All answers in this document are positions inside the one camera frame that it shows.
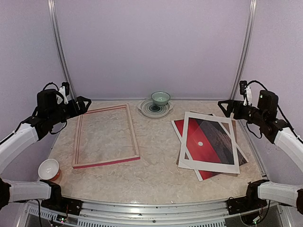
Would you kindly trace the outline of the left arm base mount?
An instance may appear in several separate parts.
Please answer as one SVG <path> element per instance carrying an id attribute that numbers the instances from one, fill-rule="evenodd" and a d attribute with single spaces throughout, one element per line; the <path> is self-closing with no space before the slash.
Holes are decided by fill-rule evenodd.
<path id="1" fill-rule="evenodd" d="M 51 187 L 51 196 L 47 200 L 42 200 L 42 207 L 58 212 L 78 216 L 80 214 L 83 201 L 62 196 L 61 186 L 49 180 L 40 180 Z"/>

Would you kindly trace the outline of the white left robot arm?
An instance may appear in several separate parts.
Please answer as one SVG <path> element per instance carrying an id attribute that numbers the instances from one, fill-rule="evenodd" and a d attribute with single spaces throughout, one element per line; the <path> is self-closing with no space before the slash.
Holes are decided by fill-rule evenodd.
<path id="1" fill-rule="evenodd" d="M 43 139 L 47 134 L 54 134 L 53 127 L 66 123 L 68 119 L 85 114 L 92 101 L 79 96 L 67 99 L 69 90 L 65 85 L 59 89 L 44 88 L 37 94 L 37 106 L 31 116 L 23 120 L 18 127 L 0 142 L 0 169 L 3 171 L 25 149 Z M 48 180 L 21 182 L 1 179 L 0 206 L 9 203 L 46 200 L 56 210 L 66 206 L 66 199 L 61 196 L 60 187 Z"/>

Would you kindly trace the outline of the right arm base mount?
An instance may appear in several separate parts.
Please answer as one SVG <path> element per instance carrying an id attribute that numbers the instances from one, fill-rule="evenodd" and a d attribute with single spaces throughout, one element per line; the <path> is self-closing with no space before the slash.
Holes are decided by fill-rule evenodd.
<path id="1" fill-rule="evenodd" d="M 246 195 L 243 197 L 233 198 L 230 197 L 227 202 L 229 215 L 239 214 L 267 206 L 267 201 L 258 197 L 258 187 L 262 183 L 269 182 L 269 180 L 258 180 L 248 183 Z"/>

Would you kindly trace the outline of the wooden picture frame red edge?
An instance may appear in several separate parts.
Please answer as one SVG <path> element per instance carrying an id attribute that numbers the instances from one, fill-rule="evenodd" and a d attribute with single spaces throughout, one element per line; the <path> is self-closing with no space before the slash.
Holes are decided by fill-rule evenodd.
<path id="1" fill-rule="evenodd" d="M 114 158 L 114 159 L 110 159 L 110 160 L 94 161 L 94 162 L 80 164 L 79 163 L 80 139 L 81 139 L 81 129 L 82 129 L 84 116 L 86 117 L 89 114 L 97 114 L 97 113 L 102 113 L 102 112 L 106 112 L 106 111 L 116 111 L 116 110 L 125 110 L 125 112 L 126 112 L 126 119 L 127 119 L 127 123 L 128 123 L 128 128 L 130 130 L 131 142 L 132 142 L 132 145 L 134 148 L 134 155 L 131 155 L 129 157 L 119 157 L 119 158 Z M 115 106 L 109 106 L 109 107 L 103 107 L 103 108 L 89 110 L 84 115 L 81 115 L 78 117 L 75 141 L 74 141 L 74 154 L 73 154 L 73 161 L 72 161 L 73 169 L 112 165 L 112 164 L 117 164 L 117 163 L 134 161 L 134 160 L 138 160 L 138 159 L 140 159 L 140 152 L 139 152 L 137 139 L 136 139 L 135 132 L 134 132 L 134 126 L 133 126 L 133 121 L 132 121 L 132 117 L 131 117 L 131 111 L 130 111 L 129 104 L 115 105 Z"/>

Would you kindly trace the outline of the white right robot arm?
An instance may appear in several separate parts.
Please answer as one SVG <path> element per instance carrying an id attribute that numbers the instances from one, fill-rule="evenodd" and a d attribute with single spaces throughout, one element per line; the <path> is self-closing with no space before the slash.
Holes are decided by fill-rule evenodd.
<path id="1" fill-rule="evenodd" d="M 261 90 L 257 107 L 249 105 L 247 100 L 219 101 L 218 106 L 226 117 L 232 115 L 235 120 L 246 120 L 247 123 L 258 126 L 261 134 L 269 142 L 284 151 L 299 169 L 303 168 L 303 144 L 299 137 L 294 135 L 289 124 L 276 117 L 278 96 L 275 93 Z M 292 206 L 302 213 L 303 188 L 269 180 L 252 182 L 247 187 L 242 206 L 247 210 L 252 210 L 260 201 L 265 200 Z"/>

